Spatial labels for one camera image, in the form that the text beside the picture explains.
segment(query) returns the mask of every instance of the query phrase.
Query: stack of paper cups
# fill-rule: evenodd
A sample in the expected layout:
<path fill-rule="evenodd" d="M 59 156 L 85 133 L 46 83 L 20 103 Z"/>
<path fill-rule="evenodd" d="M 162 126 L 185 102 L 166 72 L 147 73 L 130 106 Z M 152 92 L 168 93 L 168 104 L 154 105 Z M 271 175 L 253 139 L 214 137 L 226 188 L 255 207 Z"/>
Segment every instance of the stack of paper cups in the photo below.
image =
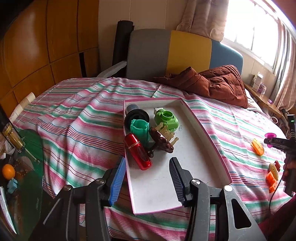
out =
<path fill-rule="evenodd" d="M 9 117 L 9 120 L 11 122 L 14 122 L 15 119 L 19 116 L 19 114 L 26 108 L 28 104 L 30 104 L 33 100 L 35 100 L 35 95 L 31 92 L 28 94 L 14 109 L 11 116 Z"/>

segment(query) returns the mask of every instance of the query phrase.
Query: orange toy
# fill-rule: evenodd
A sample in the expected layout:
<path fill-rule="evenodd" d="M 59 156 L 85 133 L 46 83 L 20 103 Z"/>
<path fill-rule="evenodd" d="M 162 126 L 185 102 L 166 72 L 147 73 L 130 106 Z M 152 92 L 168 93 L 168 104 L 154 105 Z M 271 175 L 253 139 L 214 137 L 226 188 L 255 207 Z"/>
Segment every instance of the orange toy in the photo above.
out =
<path fill-rule="evenodd" d="M 15 177 L 15 169 L 13 168 L 12 165 L 5 164 L 2 167 L 2 174 L 5 179 L 10 180 Z"/>
<path fill-rule="evenodd" d="M 269 193 L 272 193 L 276 190 L 276 186 L 277 186 L 277 183 L 274 183 L 270 188 L 269 188 Z"/>
<path fill-rule="evenodd" d="M 277 181 L 275 180 L 275 178 L 274 178 L 274 176 L 273 176 L 273 174 L 271 172 L 269 172 L 266 175 L 266 180 L 269 183 L 269 193 L 274 192 L 275 189 L 276 189 L 276 186 L 277 186 Z"/>
<path fill-rule="evenodd" d="M 257 155 L 262 156 L 264 154 L 264 148 L 258 140 L 252 140 L 251 146 L 253 147 Z"/>

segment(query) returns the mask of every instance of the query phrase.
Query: beige plastic toy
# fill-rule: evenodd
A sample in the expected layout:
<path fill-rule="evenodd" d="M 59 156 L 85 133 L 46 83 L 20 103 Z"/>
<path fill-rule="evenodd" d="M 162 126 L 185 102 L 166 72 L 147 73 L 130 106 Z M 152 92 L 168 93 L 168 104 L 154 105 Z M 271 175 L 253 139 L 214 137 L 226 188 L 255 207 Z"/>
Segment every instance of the beige plastic toy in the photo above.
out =
<path fill-rule="evenodd" d="M 159 125 L 155 127 L 155 129 L 159 131 L 159 133 L 162 134 L 164 138 L 166 138 L 167 141 L 169 142 L 174 137 L 175 132 L 169 131 L 167 130 L 167 128 L 168 128 L 167 126 L 163 126 L 162 122 L 160 122 Z M 179 138 L 176 137 L 170 144 L 173 146 L 178 140 Z"/>
<path fill-rule="evenodd" d="M 278 171 L 276 169 L 276 166 L 273 163 L 270 163 L 268 166 L 269 171 L 272 173 L 272 175 L 274 176 L 275 180 L 279 180 L 279 174 Z"/>

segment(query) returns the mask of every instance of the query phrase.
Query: orange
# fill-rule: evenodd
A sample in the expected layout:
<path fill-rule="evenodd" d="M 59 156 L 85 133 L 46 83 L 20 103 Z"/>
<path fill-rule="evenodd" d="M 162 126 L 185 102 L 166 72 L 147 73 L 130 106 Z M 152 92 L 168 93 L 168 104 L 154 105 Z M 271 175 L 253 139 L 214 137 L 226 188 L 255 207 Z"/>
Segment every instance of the orange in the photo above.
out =
<path fill-rule="evenodd" d="M 5 164 L 2 168 L 3 177 L 10 180 L 15 177 L 15 169 L 10 164 Z"/>

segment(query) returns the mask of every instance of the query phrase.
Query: red bottle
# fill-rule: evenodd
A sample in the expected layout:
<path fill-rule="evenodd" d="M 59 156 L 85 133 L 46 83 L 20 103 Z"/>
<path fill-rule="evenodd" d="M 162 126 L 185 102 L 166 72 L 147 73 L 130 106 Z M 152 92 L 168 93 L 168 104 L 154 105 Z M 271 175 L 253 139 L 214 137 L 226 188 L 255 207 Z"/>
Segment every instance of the red bottle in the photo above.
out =
<path fill-rule="evenodd" d="M 152 162 L 142 144 L 133 133 L 127 134 L 124 137 L 124 143 L 141 170 L 145 171 L 152 166 Z"/>

